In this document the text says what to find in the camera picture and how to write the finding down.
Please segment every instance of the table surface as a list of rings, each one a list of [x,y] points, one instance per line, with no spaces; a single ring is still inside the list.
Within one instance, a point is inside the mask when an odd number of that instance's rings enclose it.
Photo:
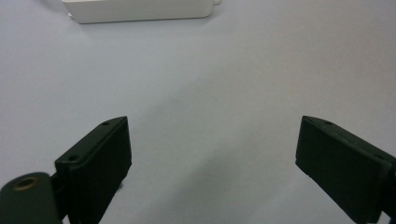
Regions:
[[[133,165],[101,223],[353,223],[295,165],[302,115],[396,155],[393,0],[85,25],[59,0],[2,0],[0,58],[1,186],[128,116]]]

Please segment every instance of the white box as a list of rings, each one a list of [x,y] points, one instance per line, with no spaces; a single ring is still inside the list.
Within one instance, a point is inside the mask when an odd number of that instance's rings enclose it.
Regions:
[[[79,23],[145,21],[209,16],[221,0],[63,0]]]

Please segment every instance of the white rectangular object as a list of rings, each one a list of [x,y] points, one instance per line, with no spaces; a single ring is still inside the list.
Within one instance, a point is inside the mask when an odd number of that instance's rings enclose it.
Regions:
[[[221,0],[63,0],[79,23],[145,21],[209,16]]]

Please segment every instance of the gray surface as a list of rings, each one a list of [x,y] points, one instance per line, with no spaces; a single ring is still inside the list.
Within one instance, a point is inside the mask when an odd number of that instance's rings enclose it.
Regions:
[[[294,165],[302,115],[396,155],[396,2],[224,0],[201,20],[79,25],[0,0],[0,185],[126,115],[102,223],[352,223]],[[381,223],[387,223],[383,215]]]

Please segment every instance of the white table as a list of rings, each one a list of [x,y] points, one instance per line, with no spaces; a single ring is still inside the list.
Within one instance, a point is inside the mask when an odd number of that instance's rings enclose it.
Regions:
[[[0,58],[1,186],[128,116],[134,164],[101,223],[353,223],[294,164],[302,115],[396,156],[393,0],[88,25],[59,0],[1,1]]]

